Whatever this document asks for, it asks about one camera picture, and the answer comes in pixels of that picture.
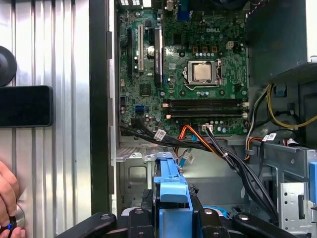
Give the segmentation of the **person's hand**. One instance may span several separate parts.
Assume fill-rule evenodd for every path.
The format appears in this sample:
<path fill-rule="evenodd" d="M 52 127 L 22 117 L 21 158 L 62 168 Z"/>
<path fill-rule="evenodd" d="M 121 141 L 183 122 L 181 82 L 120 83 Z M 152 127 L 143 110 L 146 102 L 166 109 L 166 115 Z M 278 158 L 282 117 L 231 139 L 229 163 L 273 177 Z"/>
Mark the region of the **person's hand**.
<path fill-rule="evenodd" d="M 13 172 L 0 162 L 0 227 L 6 228 L 17 214 L 19 183 Z"/>

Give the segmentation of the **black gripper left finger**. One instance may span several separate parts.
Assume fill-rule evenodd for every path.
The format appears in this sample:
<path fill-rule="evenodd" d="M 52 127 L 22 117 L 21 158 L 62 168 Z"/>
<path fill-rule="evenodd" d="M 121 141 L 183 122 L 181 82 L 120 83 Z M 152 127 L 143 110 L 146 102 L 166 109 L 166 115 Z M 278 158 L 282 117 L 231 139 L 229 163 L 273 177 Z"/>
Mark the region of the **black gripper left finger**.
<path fill-rule="evenodd" d="M 119 217 L 96 213 L 63 233 L 58 238 L 154 238 L 153 190 L 146 189 L 140 207 L 127 208 Z"/>

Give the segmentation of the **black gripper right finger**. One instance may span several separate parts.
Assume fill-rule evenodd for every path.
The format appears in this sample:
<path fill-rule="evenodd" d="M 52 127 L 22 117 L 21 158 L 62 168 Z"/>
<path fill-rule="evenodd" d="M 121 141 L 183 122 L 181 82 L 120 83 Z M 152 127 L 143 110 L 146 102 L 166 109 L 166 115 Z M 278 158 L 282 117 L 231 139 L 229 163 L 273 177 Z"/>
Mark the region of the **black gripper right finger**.
<path fill-rule="evenodd" d="M 240 212 L 225 218 L 213 208 L 204 208 L 198 199 L 199 189 L 190 185 L 195 238 L 294 238 L 295 236 L 257 216 Z"/>

